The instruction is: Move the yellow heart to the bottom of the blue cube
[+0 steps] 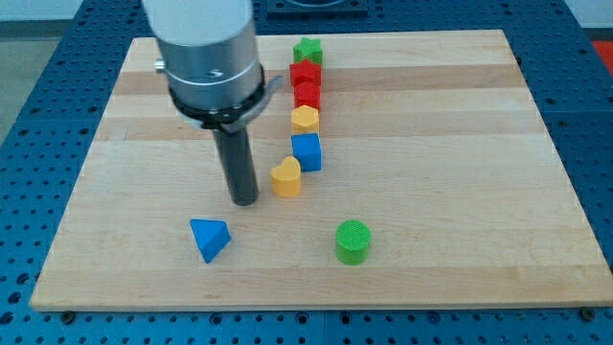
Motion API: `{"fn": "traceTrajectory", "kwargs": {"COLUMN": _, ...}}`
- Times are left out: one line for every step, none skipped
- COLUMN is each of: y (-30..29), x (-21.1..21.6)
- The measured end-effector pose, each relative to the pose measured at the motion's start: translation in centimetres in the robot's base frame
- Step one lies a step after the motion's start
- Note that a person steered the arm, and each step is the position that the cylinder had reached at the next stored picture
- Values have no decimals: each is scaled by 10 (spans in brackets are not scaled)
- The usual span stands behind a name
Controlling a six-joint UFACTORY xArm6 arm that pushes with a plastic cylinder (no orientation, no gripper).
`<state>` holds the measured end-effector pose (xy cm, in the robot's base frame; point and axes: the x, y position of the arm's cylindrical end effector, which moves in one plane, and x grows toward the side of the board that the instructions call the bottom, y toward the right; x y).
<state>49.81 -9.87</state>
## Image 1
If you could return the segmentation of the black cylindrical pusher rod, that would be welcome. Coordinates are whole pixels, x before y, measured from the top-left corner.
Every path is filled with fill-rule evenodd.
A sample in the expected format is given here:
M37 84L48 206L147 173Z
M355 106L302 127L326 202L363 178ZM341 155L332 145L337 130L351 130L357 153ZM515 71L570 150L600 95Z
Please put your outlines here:
M232 201L238 206L253 204L259 197L259 187L248 132L215 130L214 138Z

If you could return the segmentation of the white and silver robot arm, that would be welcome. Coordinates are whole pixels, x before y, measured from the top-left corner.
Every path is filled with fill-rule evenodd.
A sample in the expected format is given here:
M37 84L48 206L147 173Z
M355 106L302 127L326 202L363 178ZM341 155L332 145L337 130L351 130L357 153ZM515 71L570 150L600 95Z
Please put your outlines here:
M259 197L248 125L282 80L267 80L250 0L143 0L171 100L193 126L212 131L230 197Z

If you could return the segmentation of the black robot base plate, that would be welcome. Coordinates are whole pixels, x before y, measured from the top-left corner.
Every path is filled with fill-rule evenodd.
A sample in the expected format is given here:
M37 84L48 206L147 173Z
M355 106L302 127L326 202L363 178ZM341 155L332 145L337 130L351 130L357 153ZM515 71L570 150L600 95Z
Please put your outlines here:
M369 0L266 0L265 6L273 16L365 14Z

